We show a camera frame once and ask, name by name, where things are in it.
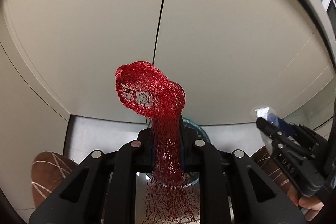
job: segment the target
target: white cabinet door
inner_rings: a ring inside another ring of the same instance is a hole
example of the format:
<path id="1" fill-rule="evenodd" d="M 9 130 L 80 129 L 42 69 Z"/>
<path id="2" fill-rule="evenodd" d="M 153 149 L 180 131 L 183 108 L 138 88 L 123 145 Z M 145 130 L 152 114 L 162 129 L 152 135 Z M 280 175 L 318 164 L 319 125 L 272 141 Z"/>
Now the white cabinet door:
<path id="1" fill-rule="evenodd" d="M 115 70 L 152 62 L 162 0 L 5 0 L 11 36 L 46 90 L 75 115 L 145 122 L 115 92 Z"/>
<path id="2" fill-rule="evenodd" d="M 261 105 L 285 116 L 334 75 L 314 31 L 297 0 L 165 0 L 154 65 L 198 124 L 253 122 Z"/>

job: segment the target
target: white wall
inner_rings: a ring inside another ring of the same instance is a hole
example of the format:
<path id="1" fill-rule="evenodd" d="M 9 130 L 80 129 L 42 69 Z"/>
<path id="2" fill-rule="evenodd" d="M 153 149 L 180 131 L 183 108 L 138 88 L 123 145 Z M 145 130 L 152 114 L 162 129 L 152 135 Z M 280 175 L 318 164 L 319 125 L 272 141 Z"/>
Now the white wall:
<path id="1" fill-rule="evenodd" d="M 162 0 L 3 0 L 22 58 L 69 113 L 145 122 L 115 92 L 116 69 L 152 62 Z"/>
<path id="2" fill-rule="evenodd" d="M 66 112 L 145 122 L 119 102 L 114 72 L 152 61 L 161 1 L 3 0 L 4 48 Z M 261 105 L 284 117 L 334 75 L 297 0 L 165 0 L 155 65 L 183 86 L 184 115 L 199 124 L 252 122 Z"/>
<path id="3" fill-rule="evenodd" d="M 285 117 L 285 121 L 301 123 L 311 129 L 318 127 L 334 114 L 335 92 L 336 77 L 303 106 Z"/>
<path id="4" fill-rule="evenodd" d="M 316 130 L 316 133 L 320 134 L 325 139 L 329 139 L 331 126 L 333 125 L 333 120 L 330 120 L 326 124 L 324 124 L 322 127 Z"/>
<path id="5" fill-rule="evenodd" d="M 264 105 L 284 117 L 334 75 L 297 0 L 165 0 L 154 65 L 202 125 L 253 122 Z"/>
<path id="6" fill-rule="evenodd" d="M 68 121 L 48 106 L 16 71 L 0 45 L 0 186 L 19 214 L 34 208 L 33 159 L 63 153 Z"/>

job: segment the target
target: red mesh net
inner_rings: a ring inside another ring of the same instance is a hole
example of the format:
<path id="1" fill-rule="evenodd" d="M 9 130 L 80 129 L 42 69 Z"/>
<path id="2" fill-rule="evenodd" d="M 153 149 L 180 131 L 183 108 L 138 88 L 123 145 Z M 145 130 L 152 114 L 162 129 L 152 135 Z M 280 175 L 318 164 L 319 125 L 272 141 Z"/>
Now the red mesh net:
<path id="1" fill-rule="evenodd" d="M 145 61 L 121 66 L 115 78 L 120 101 L 152 122 L 155 168 L 147 186 L 145 222 L 195 220 L 198 208 L 180 166 L 179 115 L 185 103 L 182 87 Z"/>

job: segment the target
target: finger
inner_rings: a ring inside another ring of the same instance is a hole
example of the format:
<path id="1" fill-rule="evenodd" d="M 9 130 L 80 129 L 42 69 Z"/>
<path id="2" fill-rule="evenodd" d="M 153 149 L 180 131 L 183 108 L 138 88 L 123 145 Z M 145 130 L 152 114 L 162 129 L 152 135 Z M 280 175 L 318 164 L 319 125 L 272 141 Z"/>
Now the finger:
<path id="1" fill-rule="evenodd" d="M 295 206 L 299 205 L 299 193 L 293 185 L 291 185 L 289 187 L 289 190 L 287 192 L 287 196 L 290 198 L 291 201 L 293 201 Z"/>
<path id="2" fill-rule="evenodd" d="M 299 200 L 299 205 L 303 208 L 312 209 L 315 211 L 319 211 L 323 207 L 323 203 L 315 195 L 310 198 L 301 197 Z"/>
<path id="3" fill-rule="evenodd" d="M 312 221 L 319 211 L 309 210 L 304 216 L 307 221 Z"/>

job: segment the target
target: white tile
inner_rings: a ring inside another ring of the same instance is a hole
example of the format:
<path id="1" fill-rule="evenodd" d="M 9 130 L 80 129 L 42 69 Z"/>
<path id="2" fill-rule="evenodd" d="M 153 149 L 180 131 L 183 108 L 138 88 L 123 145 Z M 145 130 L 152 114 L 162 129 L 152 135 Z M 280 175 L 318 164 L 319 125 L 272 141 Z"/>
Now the white tile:
<path id="1" fill-rule="evenodd" d="M 235 149 L 241 149 L 252 156 L 264 146 L 255 123 L 203 126 L 203 129 L 211 143 L 221 151 L 231 153 Z"/>
<path id="2" fill-rule="evenodd" d="M 68 155 L 66 155 L 66 157 L 73 160 L 75 163 L 80 164 L 83 161 L 83 159 L 85 159 L 88 156 L 89 153 L 90 152 L 84 152 L 70 148 L 68 151 Z"/>
<path id="3" fill-rule="evenodd" d="M 147 128 L 143 123 L 114 122 L 85 117 L 75 117 L 73 132 L 67 144 L 71 149 L 90 153 L 101 150 L 104 153 L 117 151 L 125 143 L 137 139 L 139 131 Z"/>
<path id="4" fill-rule="evenodd" d="M 30 218 L 31 214 L 33 213 L 33 211 L 35 211 L 35 209 L 16 210 L 16 212 L 18 213 L 18 215 L 21 216 L 21 218 L 26 223 L 28 223 L 29 218 Z"/>
<path id="5" fill-rule="evenodd" d="M 319 113 L 330 103 L 335 101 L 336 77 L 331 79 L 329 83 L 312 97 L 305 105 L 305 110 L 309 117 Z"/>

